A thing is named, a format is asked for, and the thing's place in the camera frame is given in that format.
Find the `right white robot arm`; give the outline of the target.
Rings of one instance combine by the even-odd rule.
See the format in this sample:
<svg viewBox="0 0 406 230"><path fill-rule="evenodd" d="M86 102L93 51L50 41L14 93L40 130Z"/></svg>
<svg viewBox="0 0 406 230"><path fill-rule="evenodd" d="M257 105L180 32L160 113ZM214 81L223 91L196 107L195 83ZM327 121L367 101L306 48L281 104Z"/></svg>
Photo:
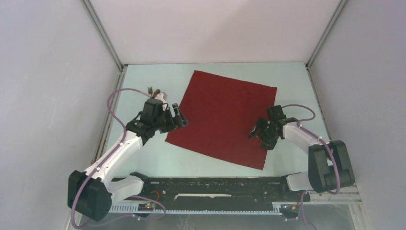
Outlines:
<svg viewBox="0 0 406 230"><path fill-rule="evenodd" d="M308 157L306 172L284 177L284 184L278 188L279 196L284 200L293 199L298 191L303 190L337 194L341 188L355 183L345 143L341 140L324 141L304 128L296 118L267 121L261 117L248 135L248 138L253 137L257 137L266 150L273 150L279 139L286 139Z"/></svg>

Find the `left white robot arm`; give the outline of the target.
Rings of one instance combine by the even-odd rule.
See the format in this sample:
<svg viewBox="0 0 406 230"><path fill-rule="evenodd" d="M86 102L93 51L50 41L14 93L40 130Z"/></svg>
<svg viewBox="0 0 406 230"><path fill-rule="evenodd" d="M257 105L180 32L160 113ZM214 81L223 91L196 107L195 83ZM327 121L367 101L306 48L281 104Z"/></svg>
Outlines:
<svg viewBox="0 0 406 230"><path fill-rule="evenodd" d="M68 207L71 215L78 212L100 221L113 204L132 196L147 199L151 195L149 184L133 175L114 181L115 172L157 131L168 133L188 123L178 104L169 106L158 99L148 99L143 110L122 125L124 131L113 147L84 171L75 170L69 176Z"/></svg>

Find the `red cloth napkin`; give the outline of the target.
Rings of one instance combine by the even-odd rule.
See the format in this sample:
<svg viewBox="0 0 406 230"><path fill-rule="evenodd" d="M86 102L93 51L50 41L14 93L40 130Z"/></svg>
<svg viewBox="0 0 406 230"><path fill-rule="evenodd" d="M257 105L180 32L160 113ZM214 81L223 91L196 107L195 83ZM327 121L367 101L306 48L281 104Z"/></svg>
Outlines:
<svg viewBox="0 0 406 230"><path fill-rule="evenodd" d="M267 150L248 138L257 120L274 106L275 87L194 71L180 103L189 121L168 133L166 142L226 162L258 170Z"/></svg>

